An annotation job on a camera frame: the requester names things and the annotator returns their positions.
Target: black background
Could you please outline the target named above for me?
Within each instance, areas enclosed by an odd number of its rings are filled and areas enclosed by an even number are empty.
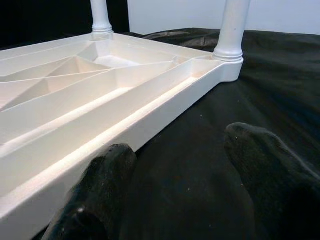
[[[108,0],[107,5],[113,30],[129,32],[127,0]],[[92,31],[90,0],[3,0],[0,8],[1,49]]]

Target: white plastic tray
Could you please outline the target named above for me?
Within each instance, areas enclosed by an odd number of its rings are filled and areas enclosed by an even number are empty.
[[[138,150],[241,67],[130,36],[90,39],[3,52],[1,239],[31,238],[101,151],[114,143]]]

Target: white wall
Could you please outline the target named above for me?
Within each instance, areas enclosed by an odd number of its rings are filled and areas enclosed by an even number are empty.
[[[130,31],[220,29],[226,0],[128,0]],[[247,30],[320,35],[320,0],[251,0]]]

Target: white post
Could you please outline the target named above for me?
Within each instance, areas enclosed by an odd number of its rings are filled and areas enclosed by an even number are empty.
[[[112,33],[112,26],[109,22],[107,0],[90,0],[93,17],[92,33],[109,34]]]
[[[242,61],[242,38],[250,0],[226,0],[219,42],[213,58],[224,62]]]

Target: black cloth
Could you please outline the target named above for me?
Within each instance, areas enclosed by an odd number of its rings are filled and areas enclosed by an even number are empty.
[[[219,31],[131,35],[213,52]],[[246,31],[242,47],[239,80],[136,153],[120,239],[320,239],[320,36]]]

